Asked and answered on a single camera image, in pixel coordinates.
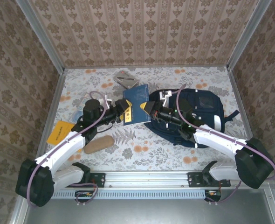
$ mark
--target blue notebook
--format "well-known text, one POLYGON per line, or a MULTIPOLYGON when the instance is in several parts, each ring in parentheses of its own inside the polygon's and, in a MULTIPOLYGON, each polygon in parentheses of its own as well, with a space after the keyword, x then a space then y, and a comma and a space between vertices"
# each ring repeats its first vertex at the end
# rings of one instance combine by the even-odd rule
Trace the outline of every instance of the blue notebook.
POLYGON ((148 84, 125 90, 123 98, 132 103, 132 106, 124 114, 124 125, 151 122, 150 115, 140 108, 142 103, 149 101, 148 84))

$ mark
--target navy backpack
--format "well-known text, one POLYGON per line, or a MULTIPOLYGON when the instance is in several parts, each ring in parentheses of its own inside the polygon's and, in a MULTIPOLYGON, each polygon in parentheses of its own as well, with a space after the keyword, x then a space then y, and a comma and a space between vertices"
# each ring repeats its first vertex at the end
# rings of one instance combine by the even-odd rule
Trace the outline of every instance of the navy backpack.
MULTIPOLYGON (((149 95, 149 101, 159 101, 159 92, 160 91, 168 91, 168 90, 157 90, 149 95)), ((177 94, 172 94, 169 97, 169 107, 173 107, 175 105, 177 94)), ((202 120, 205 124, 210 126, 211 128, 220 131, 222 133, 225 132, 225 123, 228 121, 232 121, 233 118, 239 114, 239 111, 234 111, 228 117, 224 116, 223 105, 218 96, 214 93, 206 90, 196 90, 196 89, 183 89, 180 93, 180 98, 184 98, 188 101, 189 105, 193 108, 193 114, 195 118, 202 120)), ((145 125, 153 131, 155 134, 160 137, 168 140, 174 145, 183 145, 185 147, 191 148, 206 148, 208 146, 201 144, 194 144, 189 140, 185 140, 181 137, 178 132, 178 126, 174 124, 168 124, 168 128, 166 128, 166 123, 164 121, 157 122, 156 120, 152 120, 149 123, 145 123, 145 125)))

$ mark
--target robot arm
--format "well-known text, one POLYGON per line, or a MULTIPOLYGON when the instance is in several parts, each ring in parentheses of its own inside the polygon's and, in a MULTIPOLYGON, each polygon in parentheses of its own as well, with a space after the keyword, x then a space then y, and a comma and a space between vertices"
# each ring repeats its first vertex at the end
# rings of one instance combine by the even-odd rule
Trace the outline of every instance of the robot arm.
MULTIPOLYGON (((141 104, 141 108, 148 113, 152 119, 164 121, 165 123, 171 123, 179 126, 179 133, 185 140, 190 140, 194 143, 203 144, 212 147, 223 154, 227 155, 231 160, 228 162, 210 162, 203 170, 203 178, 209 185, 209 182, 213 180, 241 180, 251 188, 257 189, 267 179, 270 173, 273 171, 273 167, 264 158, 258 154, 252 153, 247 148, 236 144, 236 142, 243 143, 258 152, 270 158, 269 153, 266 151, 262 143, 252 138, 250 140, 234 139, 226 140, 210 132, 196 129, 187 123, 185 123, 177 112, 176 105, 174 108, 164 107, 165 100, 162 102, 150 101, 141 104)), ((205 125, 201 120, 195 119, 192 115, 192 108, 188 104, 187 100, 179 98, 179 108, 183 117, 192 125, 213 130, 208 125, 205 125)), ((228 135, 217 132, 221 136, 229 137, 228 135)))
POLYGON ((83 164, 74 163, 62 171, 58 171, 58 169, 71 155, 95 137, 98 126, 121 122, 122 114, 131 106, 131 103, 128 100, 120 99, 115 104, 116 106, 110 106, 105 111, 104 116, 95 126, 71 138, 95 123, 103 113, 104 108, 98 100, 88 100, 83 108, 82 118, 77 121, 63 141, 34 161, 25 160, 21 164, 15 192, 24 198, 27 197, 28 183, 35 169, 37 171, 30 186, 30 201, 39 207, 45 205, 54 192, 73 183, 89 182, 90 169, 83 164))

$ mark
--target yellow sticker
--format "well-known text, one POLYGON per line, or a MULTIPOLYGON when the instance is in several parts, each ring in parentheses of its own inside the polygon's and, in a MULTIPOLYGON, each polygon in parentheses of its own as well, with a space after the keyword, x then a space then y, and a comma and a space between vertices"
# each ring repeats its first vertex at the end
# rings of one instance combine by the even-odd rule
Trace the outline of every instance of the yellow sticker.
POLYGON ((47 143, 56 146, 68 135, 73 126, 74 124, 59 120, 52 133, 50 134, 47 143))
POLYGON ((124 116, 125 116, 125 123, 131 122, 131 107, 129 107, 129 108, 125 111, 124 116))

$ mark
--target gray metal base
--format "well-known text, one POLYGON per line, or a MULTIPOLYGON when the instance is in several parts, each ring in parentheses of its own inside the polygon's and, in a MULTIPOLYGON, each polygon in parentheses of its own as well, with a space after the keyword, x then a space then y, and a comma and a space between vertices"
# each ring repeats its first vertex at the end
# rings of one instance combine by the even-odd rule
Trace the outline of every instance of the gray metal base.
POLYGON ((26 224, 273 224, 264 190, 241 189, 223 204, 203 199, 51 200, 30 209, 26 224))

